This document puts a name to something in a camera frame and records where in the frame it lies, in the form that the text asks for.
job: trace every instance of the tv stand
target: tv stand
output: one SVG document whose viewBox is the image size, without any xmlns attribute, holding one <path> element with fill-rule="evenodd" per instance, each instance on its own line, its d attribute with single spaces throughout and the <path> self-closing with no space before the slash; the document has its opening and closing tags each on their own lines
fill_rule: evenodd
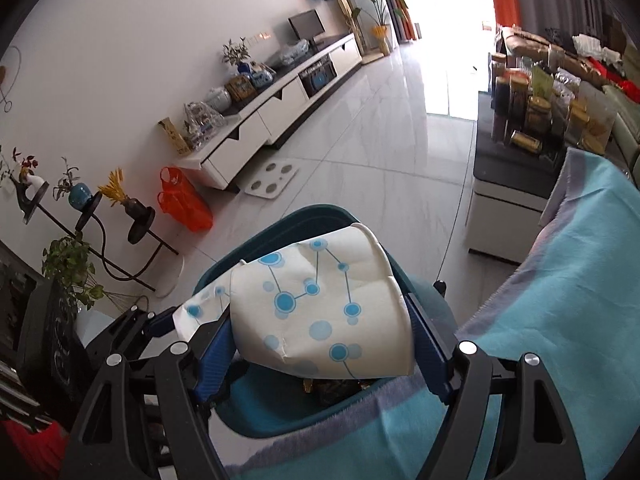
<svg viewBox="0 0 640 480">
<path fill-rule="evenodd" d="M 233 178 L 265 144 L 279 148 L 306 118 L 338 86 L 362 65 L 353 34 L 315 41 L 316 48 L 292 65 L 276 72 L 273 83 L 252 98 L 236 103 L 229 112 L 230 123 L 221 128 L 197 152 L 174 164 L 204 186 L 232 189 Z M 336 77 L 309 97 L 300 73 L 329 56 Z"/>
</svg>

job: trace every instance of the blue vase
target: blue vase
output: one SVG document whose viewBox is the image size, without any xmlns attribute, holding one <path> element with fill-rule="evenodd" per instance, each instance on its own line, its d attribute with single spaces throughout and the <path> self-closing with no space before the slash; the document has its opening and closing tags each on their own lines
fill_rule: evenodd
<svg viewBox="0 0 640 480">
<path fill-rule="evenodd" d="M 238 63 L 238 73 L 251 75 L 251 65 L 245 62 Z"/>
<path fill-rule="evenodd" d="M 73 209 L 82 211 L 82 208 L 86 205 L 87 202 L 89 202 L 89 200 L 91 200 L 92 196 L 93 194 L 91 193 L 89 186 L 87 186 L 87 184 L 79 182 L 78 184 L 73 186 L 71 188 L 71 191 L 69 192 L 69 204 L 71 204 L 71 207 Z"/>
<path fill-rule="evenodd" d="M 271 72 L 267 72 L 266 70 L 260 70 L 259 72 L 254 72 L 252 74 L 251 80 L 254 83 L 254 86 L 259 90 L 260 88 L 273 83 L 273 75 L 271 75 Z"/>
</svg>

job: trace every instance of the light blue blanket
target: light blue blanket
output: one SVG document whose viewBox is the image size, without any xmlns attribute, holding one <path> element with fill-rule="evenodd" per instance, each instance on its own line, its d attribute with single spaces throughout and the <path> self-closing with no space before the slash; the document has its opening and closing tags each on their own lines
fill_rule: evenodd
<svg viewBox="0 0 640 480">
<path fill-rule="evenodd" d="M 545 213 L 529 257 L 458 337 L 494 356 L 542 357 L 587 478 L 600 480 L 640 425 L 640 193 L 605 159 L 571 149 Z M 484 478 L 498 410 L 492 397 L 471 479 Z M 397 378 L 227 471 L 247 480 L 414 480 L 444 413 L 419 373 Z"/>
</svg>

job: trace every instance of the yellow vase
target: yellow vase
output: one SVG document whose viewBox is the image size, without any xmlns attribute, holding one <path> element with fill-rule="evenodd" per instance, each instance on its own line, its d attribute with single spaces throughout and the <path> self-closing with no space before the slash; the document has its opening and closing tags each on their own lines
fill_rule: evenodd
<svg viewBox="0 0 640 480">
<path fill-rule="evenodd" d="M 389 50 L 389 45 L 386 42 L 386 32 L 388 31 L 387 25 L 377 25 L 371 29 L 371 33 L 378 40 L 378 47 L 380 48 L 380 52 L 385 56 L 389 56 L 391 51 Z"/>
</svg>

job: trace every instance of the orange plastic bag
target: orange plastic bag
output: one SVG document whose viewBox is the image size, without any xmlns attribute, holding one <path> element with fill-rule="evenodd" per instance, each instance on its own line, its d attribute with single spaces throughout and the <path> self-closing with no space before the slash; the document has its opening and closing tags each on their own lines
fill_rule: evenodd
<svg viewBox="0 0 640 480">
<path fill-rule="evenodd" d="M 158 203 L 162 212 L 169 213 L 190 231 L 204 231 L 213 226 L 213 215 L 193 184 L 178 168 L 162 168 L 162 191 Z"/>
</svg>

